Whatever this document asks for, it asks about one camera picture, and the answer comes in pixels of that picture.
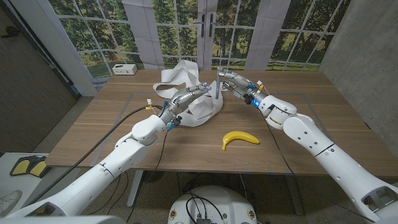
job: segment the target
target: concrete wall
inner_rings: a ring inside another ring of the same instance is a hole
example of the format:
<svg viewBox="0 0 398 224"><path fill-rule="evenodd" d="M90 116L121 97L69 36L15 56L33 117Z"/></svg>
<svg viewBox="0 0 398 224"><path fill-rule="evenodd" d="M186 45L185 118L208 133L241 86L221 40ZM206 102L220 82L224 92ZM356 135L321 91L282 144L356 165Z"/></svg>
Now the concrete wall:
<svg viewBox="0 0 398 224"><path fill-rule="evenodd" d="M398 158L398 1L351 1L320 66Z"/></svg>

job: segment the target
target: window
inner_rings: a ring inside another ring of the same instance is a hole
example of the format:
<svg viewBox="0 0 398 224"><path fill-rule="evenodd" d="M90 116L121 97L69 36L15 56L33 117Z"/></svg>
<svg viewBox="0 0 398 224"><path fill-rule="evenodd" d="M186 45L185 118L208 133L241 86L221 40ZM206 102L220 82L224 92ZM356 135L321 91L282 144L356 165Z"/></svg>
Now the window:
<svg viewBox="0 0 398 224"><path fill-rule="evenodd" d="M182 59L197 61L197 0L153 0L165 68Z"/></svg>
<svg viewBox="0 0 398 224"><path fill-rule="evenodd" d="M266 70L318 71L349 2L292 1Z"/></svg>
<svg viewBox="0 0 398 224"><path fill-rule="evenodd" d="M121 0L49 0L88 71L109 77L117 63L144 68Z"/></svg>
<svg viewBox="0 0 398 224"><path fill-rule="evenodd" d="M243 70L261 0L218 1L211 69Z"/></svg>

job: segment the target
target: robotic arm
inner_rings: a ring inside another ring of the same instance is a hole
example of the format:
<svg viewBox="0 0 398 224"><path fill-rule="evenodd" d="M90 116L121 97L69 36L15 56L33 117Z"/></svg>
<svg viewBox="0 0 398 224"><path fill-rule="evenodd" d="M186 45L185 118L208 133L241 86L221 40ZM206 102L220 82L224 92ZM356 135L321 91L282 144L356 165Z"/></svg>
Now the robotic arm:
<svg viewBox="0 0 398 224"><path fill-rule="evenodd" d="M220 69L218 85L225 77L223 89L253 105L266 122L303 146L345 191L360 214L377 222L396 216L398 188L370 174L332 140L327 138L306 115L297 113L294 105L260 91L252 81Z"/></svg>
<svg viewBox="0 0 398 224"><path fill-rule="evenodd" d="M211 88L206 83L176 92L171 102L165 101L157 115L138 122L122 137L99 164L84 173L59 193L22 208L7 218L26 216L74 216L80 214L118 175L145 158L147 148L156 143L155 131L171 130L181 122L179 113Z"/></svg>

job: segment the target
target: yellow banana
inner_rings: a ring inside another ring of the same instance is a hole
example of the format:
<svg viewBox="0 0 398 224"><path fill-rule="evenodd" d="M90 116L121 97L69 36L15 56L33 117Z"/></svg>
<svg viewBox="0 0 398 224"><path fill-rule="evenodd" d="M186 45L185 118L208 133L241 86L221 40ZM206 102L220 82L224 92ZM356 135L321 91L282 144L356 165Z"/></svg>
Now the yellow banana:
<svg viewBox="0 0 398 224"><path fill-rule="evenodd" d="M243 131L231 131L230 133L227 133L223 137L223 148L222 150L225 150L225 146L232 140L234 139L242 139L254 144L259 144L260 140L258 138L254 137L253 135L249 133L245 133Z"/></svg>

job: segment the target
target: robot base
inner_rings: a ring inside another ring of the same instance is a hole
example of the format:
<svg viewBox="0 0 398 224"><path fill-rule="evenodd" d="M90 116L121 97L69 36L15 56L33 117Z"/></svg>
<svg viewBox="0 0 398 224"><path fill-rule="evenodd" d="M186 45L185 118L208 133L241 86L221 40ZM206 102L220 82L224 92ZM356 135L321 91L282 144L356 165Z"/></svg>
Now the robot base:
<svg viewBox="0 0 398 224"><path fill-rule="evenodd" d="M207 185L197 187L191 190L191 193L211 201L221 212L224 223L257 224L253 206L244 197L231 189L216 185ZM181 195L181 197L174 202L170 209L168 224L192 223L186 209L187 200L190 198L192 198L192 196L187 193ZM193 200L194 199L191 199L188 202L188 211L197 223L223 223L217 210L209 202L204 200L203 202L205 203L207 211L206 220L203 203L200 199L195 198L201 214L199 215L197 206Z"/></svg>

